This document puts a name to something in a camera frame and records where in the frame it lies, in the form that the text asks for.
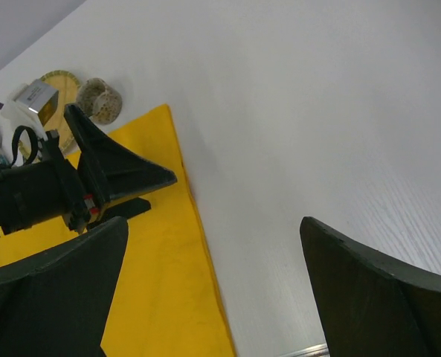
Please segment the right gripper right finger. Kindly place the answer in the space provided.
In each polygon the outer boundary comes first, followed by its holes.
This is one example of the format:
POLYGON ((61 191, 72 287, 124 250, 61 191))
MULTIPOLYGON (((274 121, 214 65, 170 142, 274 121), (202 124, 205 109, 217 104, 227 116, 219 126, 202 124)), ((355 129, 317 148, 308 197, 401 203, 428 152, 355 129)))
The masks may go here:
POLYGON ((310 216, 300 239, 331 356, 441 356, 441 275, 310 216))

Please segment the yellow pikachu placemat cloth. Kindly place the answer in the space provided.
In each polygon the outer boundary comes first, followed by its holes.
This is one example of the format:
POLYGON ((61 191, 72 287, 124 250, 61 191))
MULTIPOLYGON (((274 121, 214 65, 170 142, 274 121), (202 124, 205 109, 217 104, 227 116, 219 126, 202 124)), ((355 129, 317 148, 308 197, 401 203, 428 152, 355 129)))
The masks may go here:
MULTIPOLYGON (((151 209, 126 219, 129 235, 101 341, 104 356, 234 356, 169 107, 158 106, 108 136, 172 170, 177 182, 143 195, 151 209)), ((58 216, 1 235, 0 267, 86 232, 69 230, 58 216)))

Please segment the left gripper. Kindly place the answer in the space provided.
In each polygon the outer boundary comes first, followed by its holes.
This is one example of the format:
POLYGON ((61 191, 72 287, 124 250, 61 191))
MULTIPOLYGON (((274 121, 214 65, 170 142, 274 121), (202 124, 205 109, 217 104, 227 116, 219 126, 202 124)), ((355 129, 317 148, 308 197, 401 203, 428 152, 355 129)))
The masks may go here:
POLYGON ((131 219, 151 209, 143 195, 177 182, 172 170, 111 139, 78 105, 66 105, 64 117, 81 151, 77 170, 58 147, 58 131, 42 140, 31 128, 16 129, 13 149, 26 132, 32 153, 22 166, 0 164, 0 236, 58 216, 80 234, 116 216, 131 219))

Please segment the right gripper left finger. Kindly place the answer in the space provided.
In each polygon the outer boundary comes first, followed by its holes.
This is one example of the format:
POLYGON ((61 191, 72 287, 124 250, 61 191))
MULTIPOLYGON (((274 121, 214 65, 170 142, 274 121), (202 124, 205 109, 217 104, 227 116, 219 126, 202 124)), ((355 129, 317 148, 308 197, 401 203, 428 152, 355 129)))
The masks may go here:
POLYGON ((0 356, 104 356, 128 235, 115 217, 0 267, 0 356))

